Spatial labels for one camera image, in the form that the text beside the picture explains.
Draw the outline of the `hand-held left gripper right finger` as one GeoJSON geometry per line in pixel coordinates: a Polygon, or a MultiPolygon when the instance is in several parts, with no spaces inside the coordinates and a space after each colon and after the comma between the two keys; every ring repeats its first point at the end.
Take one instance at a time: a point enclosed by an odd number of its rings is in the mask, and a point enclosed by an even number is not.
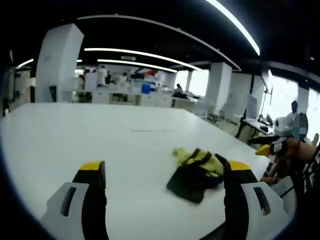
{"type": "Polygon", "coordinates": [[[273,240],[290,223],[283,199],[241,162],[223,163],[224,240],[273,240]]]}

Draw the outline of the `person's right hand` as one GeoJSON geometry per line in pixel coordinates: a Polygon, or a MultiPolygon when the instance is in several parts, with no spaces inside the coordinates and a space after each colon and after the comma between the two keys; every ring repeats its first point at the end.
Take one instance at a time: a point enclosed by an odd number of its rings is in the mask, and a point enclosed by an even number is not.
{"type": "Polygon", "coordinates": [[[288,160],[293,161],[298,158],[300,151],[300,141],[291,137],[287,138],[286,141],[286,151],[285,155],[288,160]]]}

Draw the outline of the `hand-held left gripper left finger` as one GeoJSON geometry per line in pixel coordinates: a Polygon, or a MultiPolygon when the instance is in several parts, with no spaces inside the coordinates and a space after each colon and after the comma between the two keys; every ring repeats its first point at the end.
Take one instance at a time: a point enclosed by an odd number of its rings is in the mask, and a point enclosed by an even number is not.
{"type": "Polygon", "coordinates": [[[56,240],[108,240],[104,161],[87,162],[47,201],[41,225],[56,240]]]}

